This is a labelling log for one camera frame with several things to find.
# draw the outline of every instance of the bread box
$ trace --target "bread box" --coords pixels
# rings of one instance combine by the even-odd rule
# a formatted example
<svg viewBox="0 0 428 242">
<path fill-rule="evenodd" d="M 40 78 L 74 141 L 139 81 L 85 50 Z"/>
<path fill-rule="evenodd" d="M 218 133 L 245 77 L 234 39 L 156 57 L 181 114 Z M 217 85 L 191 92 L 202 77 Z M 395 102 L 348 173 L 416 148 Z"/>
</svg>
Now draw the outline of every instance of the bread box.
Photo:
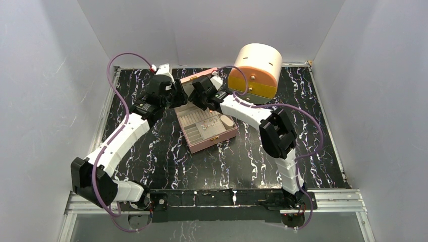
<svg viewBox="0 0 428 242">
<path fill-rule="evenodd" d="M 193 90 L 193 79 L 210 74 L 216 69 L 212 68 L 181 79 L 185 92 L 190 95 Z M 174 108 L 174 110 L 192 154 L 233 138 L 238 132 L 238 128 L 230 116 L 209 109 L 202 110 L 191 102 Z"/>
</svg>

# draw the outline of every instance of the marble tabletop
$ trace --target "marble tabletop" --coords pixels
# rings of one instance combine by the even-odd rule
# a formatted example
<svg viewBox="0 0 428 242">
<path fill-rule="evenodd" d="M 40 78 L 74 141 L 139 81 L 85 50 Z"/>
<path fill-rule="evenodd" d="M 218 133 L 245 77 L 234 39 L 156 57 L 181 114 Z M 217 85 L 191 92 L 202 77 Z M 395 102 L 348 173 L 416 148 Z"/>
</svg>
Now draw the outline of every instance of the marble tabletop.
<svg viewBox="0 0 428 242">
<path fill-rule="evenodd" d="M 182 78 L 204 69 L 173 69 Z M 230 70 L 220 73 L 226 81 Z M 141 93 L 153 74 L 146 69 L 121 70 L 117 84 L 128 105 Z M 325 146 L 317 156 L 301 160 L 300 170 L 313 188 L 349 188 L 343 180 L 336 154 L 308 67 L 282 68 L 278 91 L 271 103 L 288 103 L 309 112 L 320 123 Z M 317 130 L 303 115 L 287 110 L 294 123 L 296 154 L 315 149 Z M 103 140 L 125 117 L 123 105 L 113 98 Z M 257 189 L 280 188 L 281 178 L 272 158 L 264 152 L 256 129 L 235 120 L 238 135 L 205 150 L 191 154 L 172 109 L 138 140 L 118 165 L 114 178 L 137 180 L 151 189 Z"/>
</svg>

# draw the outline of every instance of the robotic arm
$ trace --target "robotic arm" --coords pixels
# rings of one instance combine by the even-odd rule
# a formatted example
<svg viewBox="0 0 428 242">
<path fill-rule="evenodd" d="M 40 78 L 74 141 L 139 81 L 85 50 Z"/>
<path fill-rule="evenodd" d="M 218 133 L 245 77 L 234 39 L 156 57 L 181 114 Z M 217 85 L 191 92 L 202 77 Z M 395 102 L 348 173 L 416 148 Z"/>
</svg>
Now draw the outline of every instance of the robotic arm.
<svg viewBox="0 0 428 242">
<path fill-rule="evenodd" d="M 145 198 L 149 192 L 146 186 L 137 181 L 112 180 L 111 177 L 128 150 L 162 118 L 166 108 L 179 107 L 190 101 L 199 108 L 209 108 L 233 116 L 260 131 L 263 148 L 274 158 L 281 174 L 286 204 L 289 208 L 296 208 L 302 203 L 303 197 L 295 174 L 297 136 L 284 110 L 251 108 L 251 103 L 238 100 L 228 90 L 218 90 L 219 80 L 215 74 L 194 79 L 194 90 L 188 97 L 181 82 L 172 77 L 169 65 L 160 66 L 150 80 L 147 90 L 137 97 L 130 109 L 131 114 L 124 128 L 118 133 L 119 128 L 114 131 L 85 159 L 77 157 L 72 162 L 73 191 L 101 207 L 91 181 L 91 171 L 95 161 L 99 159 L 95 180 L 104 203 L 109 205 L 112 202 L 131 201 L 138 207 L 146 207 Z M 301 185 L 304 184 L 300 174 L 298 180 Z"/>
</svg>

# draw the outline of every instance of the white wall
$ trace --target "white wall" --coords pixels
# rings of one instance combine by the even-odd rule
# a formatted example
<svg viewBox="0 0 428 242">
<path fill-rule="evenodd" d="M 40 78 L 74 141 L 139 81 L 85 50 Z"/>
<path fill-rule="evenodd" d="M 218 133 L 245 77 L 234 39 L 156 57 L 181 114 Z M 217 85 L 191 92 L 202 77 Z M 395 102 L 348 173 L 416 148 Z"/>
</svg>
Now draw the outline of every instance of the white wall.
<svg viewBox="0 0 428 242">
<path fill-rule="evenodd" d="M 76 0 L 0 0 L 0 240 L 56 241 L 108 57 Z"/>
<path fill-rule="evenodd" d="M 426 241 L 428 2 L 346 0 L 314 60 L 377 241 Z"/>
<path fill-rule="evenodd" d="M 285 62 L 314 59 L 344 0 L 78 0 L 109 57 L 155 64 L 233 64 L 244 45 L 269 44 Z M 144 64 L 135 57 L 122 67 Z"/>
</svg>

